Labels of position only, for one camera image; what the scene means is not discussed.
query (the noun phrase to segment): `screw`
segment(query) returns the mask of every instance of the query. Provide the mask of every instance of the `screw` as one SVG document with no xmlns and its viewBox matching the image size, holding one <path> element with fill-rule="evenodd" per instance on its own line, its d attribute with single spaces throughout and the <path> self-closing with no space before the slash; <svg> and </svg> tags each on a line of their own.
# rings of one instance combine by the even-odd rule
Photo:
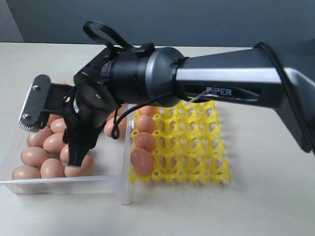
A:
<svg viewBox="0 0 315 236">
<path fill-rule="evenodd" d="M 23 114 L 22 115 L 22 119 L 29 119 L 31 118 L 31 116 L 29 114 Z"/>
<path fill-rule="evenodd" d="M 33 89 L 33 90 L 39 90 L 39 86 L 38 86 L 38 85 L 33 85 L 33 86 L 32 86 L 32 89 Z"/>
</svg>

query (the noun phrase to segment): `table surface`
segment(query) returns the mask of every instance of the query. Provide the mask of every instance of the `table surface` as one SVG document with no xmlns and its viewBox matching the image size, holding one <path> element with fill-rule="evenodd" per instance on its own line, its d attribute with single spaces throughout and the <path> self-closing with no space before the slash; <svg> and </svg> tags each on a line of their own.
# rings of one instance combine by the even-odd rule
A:
<svg viewBox="0 0 315 236">
<path fill-rule="evenodd" d="M 0 43 L 0 161 L 34 77 L 74 74 L 102 48 Z M 178 49 L 190 57 L 241 50 Z M 231 184 L 137 182 L 128 206 L 114 195 L 16 196 L 0 186 L 0 235 L 313 235 L 314 156 L 299 149 L 274 111 L 220 102 L 216 106 Z"/>
</svg>

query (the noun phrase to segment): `plastic egg tray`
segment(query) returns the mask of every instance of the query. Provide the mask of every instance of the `plastic egg tray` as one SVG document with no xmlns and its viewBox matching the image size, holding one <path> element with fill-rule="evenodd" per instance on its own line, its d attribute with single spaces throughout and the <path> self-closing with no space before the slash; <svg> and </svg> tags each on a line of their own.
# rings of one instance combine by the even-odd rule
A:
<svg viewBox="0 0 315 236">
<path fill-rule="evenodd" d="M 133 121 L 137 121 L 139 115 L 137 111 Z M 157 125 L 152 134 L 157 145 L 151 153 L 155 170 L 151 176 L 144 177 L 131 167 L 128 174 L 130 182 L 136 179 L 143 182 L 149 179 L 165 179 L 166 182 L 189 179 L 192 183 L 198 180 L 202 183 L 211 180 L 218 183 L 223 179 L 232 181 L 228 161 L 223 156 L 224 144 L 213 101 L 182 101 L 172 108 L 157 108 L 153 120 Z M 135 128 L 131 138 L 134 140 L 137 134 Z"/>
</svg>

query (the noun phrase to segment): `yellow egg tray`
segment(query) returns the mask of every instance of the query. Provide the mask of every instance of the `yellow egg tray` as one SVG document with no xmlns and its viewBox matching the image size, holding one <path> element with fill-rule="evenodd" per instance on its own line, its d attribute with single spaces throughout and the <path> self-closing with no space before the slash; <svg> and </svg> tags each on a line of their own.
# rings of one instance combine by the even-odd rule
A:
<svg viewBox="0 0 315 236">
<path fill-rule="evenodd" d="M 137 121 L 139 115 L 137 111 L 133 120 Z M 162 178 L 166 182 L 174 179 L 179 182 L 189 179 L 192 183 L 198 180 L 202 183 L 211 180 L 219 183 L 223 179 L 232 181 L 228 161 L 223 156 L 224 143 L 220 138 L 221 128 L 213 101 L 182 101 L 171 108 L 158 107 L 153 120 L 157 125 L 152 134 L 157 144 L 151 153 L 154 171 L 151 176 L 144 177 L 131 167 L 130 182 Z M 137 134 L 135 128 L 131 138 L 134 140 Z"/>
</svg>

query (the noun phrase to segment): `clear plastic container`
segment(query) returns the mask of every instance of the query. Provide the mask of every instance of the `clear plastic container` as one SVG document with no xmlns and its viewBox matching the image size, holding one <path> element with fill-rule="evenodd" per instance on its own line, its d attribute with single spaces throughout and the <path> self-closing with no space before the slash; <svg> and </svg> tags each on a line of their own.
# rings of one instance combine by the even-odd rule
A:
<svg viewBox="0 0 315 236">
<path fill-rule="evenodd" d="M 27 148 L 28 132 L 17 128 L 11 147 L 0 167 L 0 184 L 16 194 L 114 192 L 123 204 L 131 202 L 132 184 L 128 180 L 132 142 L 132 116 L 128 116 L 126 134 L 118 140 L 99 136 L 96 147 L 90 150 L 95 168 L 90 176 L 12 180 L 12 172 L 23 165 L 21 153 Z"/>
</svg>

